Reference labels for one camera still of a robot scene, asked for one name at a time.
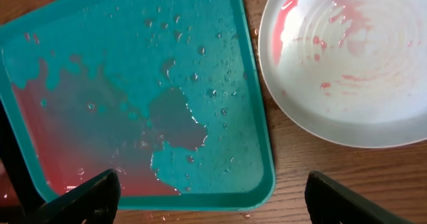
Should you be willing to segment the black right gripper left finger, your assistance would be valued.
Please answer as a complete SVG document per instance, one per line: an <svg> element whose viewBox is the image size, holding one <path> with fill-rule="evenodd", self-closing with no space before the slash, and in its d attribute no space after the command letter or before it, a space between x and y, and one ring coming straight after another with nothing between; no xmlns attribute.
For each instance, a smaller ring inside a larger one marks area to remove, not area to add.
<svg viewBox="0 0 427 224"><path fill-rule="evenodd" d="M116 171L108 169L26 216L30 224L112 224L121 196Z"/></svg>

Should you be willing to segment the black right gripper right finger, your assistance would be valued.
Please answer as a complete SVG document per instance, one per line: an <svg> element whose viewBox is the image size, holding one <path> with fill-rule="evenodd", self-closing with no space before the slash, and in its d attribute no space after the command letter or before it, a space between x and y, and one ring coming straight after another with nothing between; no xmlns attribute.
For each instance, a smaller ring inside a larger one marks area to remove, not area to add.
<svg viewBox="0 0 427 224"><path fill-rule="evenodd" d="M304 198L313 224L409 223L319 171L309 173Z"/></svg>

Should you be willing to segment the light blue plastic plate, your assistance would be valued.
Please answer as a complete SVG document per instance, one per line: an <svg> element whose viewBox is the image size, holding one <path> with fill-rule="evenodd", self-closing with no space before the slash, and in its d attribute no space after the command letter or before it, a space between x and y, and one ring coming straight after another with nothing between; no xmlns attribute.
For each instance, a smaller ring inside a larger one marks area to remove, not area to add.
<svg viewBox="0 0 427 224"><path fill-rule="evenodd" d="M426 0L268 0L258 53L307 132L361 148L426 139Z"/></svg>

